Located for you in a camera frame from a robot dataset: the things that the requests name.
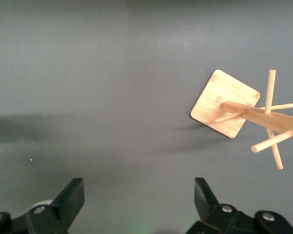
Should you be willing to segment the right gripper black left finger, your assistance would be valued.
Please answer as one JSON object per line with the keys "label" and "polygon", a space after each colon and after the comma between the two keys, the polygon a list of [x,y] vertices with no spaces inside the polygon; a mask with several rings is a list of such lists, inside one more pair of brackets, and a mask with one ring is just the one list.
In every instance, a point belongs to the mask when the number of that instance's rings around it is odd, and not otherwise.
{"label": "right gripper black left finger", "polygon": [[0,212],[0,234],[68,234],[84,204],[84,180],[74,178],[53,200],[36,203],[12,219]]}

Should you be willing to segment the wooden cup rack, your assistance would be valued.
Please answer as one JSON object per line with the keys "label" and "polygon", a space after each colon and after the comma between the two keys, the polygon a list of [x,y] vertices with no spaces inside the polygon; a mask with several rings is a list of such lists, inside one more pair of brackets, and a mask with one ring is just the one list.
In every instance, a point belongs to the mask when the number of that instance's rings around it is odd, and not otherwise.
{"label": "wooden cup rack", "polygon": [[266,129],[268,139],[251,147],[254,153],[271,148],[276,166],[282,170],[278,143],[293,138],[293,116],[279,110],[293,108],[293,103],[273,105],[275,70],[269,70],[266,100],[257,107],[261,94],[221,70],[215,70],[194,104],[190,116],[216,130],[235,138],[246,121]]}

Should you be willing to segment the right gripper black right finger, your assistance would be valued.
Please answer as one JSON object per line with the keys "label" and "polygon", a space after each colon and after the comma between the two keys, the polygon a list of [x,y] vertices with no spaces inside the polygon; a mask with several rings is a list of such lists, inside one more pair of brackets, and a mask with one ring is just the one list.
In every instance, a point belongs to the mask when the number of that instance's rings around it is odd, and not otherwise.
{"label": "right gripper black right finger", "polygon": [[254,217],[230,204],[221,204],[206,180],[194,181],[194,203],[200,220],[187,234],[293,234],[293,227],[282,215],[257,211]]}

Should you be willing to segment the dark grey table mat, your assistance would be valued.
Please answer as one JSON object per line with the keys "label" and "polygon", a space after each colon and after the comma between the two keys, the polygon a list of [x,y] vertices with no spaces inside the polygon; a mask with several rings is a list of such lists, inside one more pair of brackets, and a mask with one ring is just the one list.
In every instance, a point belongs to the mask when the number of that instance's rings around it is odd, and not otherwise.
{"label": "dark grey table mat", "polygon": [[[293,226],[293,139],[251,146],[189,113],[220,69],[293,103],[293,0],[0,0],[0,211],[17,217],[75,177],[69,234],[184,234],[194,179],[249,216]],[[293,109],[285,110],[293,116]]]}

